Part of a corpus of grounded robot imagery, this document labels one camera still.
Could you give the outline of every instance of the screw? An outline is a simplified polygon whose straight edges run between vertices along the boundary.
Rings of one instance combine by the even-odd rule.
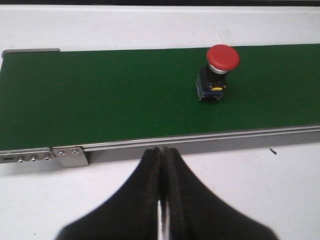
[[[44,156],[44,160],[45,161],[50,161],[51,160],[51,156],[50,155],[45,155]]]
[[[25,161],[25,158],[23,156],[20,156],[18,158],[18,163],[23,163]]]
[[[37,156],[31,156],[31,162],[36,162],[38,161]]]

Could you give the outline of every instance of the red mushroom button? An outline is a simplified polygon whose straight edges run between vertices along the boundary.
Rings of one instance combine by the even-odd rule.
[[[211,66],[222,71],[233,70],[240,62],[237,51],[223,44],[211,47],[206,53],[206,58]]]

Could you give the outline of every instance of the black mark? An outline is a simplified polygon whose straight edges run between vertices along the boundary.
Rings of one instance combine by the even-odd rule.
[[[277,155],[277,152],[276,151],[274,151],[273,149],[271,149],[271,148],[269,148],[270,149],[270,151],[274,154],[274,155]]]

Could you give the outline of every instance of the green belt surface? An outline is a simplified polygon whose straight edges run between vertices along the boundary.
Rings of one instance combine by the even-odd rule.
[[[235,49],[220,101],[208,48],[6,53],[0,151],[320,124],[320,44]]]

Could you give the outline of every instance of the white table surface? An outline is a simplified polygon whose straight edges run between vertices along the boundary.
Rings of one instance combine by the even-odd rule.
[[[320,43],[320,7],[0,5],[1,52],[220,43]],[[281,240],[320,239],[320,141],[269,147],[183,158],[213,192],[271,227]],[[56,160],[1,164],[0,240],[53,240],[62,226],[107,200],[132,173],[139,159],[121,151],[108,150],[100,157],[109,161],[80,168],[64,169]]]

